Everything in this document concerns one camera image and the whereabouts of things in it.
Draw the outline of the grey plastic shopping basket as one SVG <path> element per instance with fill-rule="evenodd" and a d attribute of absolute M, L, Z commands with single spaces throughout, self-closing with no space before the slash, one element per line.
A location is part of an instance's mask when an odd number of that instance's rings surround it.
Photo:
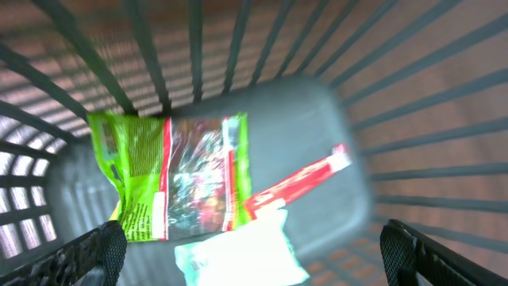
<path fill-rule="evenodd" d="M 311 285 L 385 285 L 397 219 L 507 282 L 507 3 L 4 1 L 1 272 L 118 202 L 87 117 L 248 116 L 252 190 L 345 143 L 288 207 Z"/>

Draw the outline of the green candy bag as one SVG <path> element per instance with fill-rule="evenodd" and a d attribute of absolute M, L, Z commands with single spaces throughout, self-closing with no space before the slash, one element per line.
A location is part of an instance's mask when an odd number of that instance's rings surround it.
<path fill-rule="evenodd" d="M 250 220 L 245 113 L 216 118 L 88 117 L 98 166 L 128 242 L 178 241 Z"/>

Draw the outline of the teal white tissue pack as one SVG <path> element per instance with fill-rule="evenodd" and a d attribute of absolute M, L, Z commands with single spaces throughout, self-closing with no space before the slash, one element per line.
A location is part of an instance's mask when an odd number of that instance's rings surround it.
<path fill-rule="evenodd" d="M 288 211 L 279 209 L 236 230 L 175 247 L 175 262 L 193 286 L 279 286 L 310 278 L 283 232 Z"/>

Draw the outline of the red snack bar wrapper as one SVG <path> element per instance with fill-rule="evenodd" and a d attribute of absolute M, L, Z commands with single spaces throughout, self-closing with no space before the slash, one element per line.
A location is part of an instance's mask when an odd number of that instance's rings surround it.
<path fill-rule="evenodd" d="M 351 164 L 347 145 L 340 143 L 332 148 L 329 156 L 299 169 L 270 188 L 246 199 L 245 210 L 252 219 L 257 219 L 265 213 L 283 208 Z"/>

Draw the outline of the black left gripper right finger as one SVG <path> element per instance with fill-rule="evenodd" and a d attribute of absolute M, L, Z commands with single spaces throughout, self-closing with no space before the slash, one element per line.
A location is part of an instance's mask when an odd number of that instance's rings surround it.
<path fill-rule="evenodd" d="M 507 286 L 507 279 L 477 265 L 396 219 L 379 236 L 389 286 Z"/>

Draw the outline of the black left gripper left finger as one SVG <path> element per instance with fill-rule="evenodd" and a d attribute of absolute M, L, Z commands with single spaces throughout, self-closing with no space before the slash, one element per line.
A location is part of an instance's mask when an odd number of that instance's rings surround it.
<path fill-rule="evenodd" d="M 9 286 L 115 286 L 127 241 L 118 221 L 104 222 L 55 251 L 1 277 Z"/>

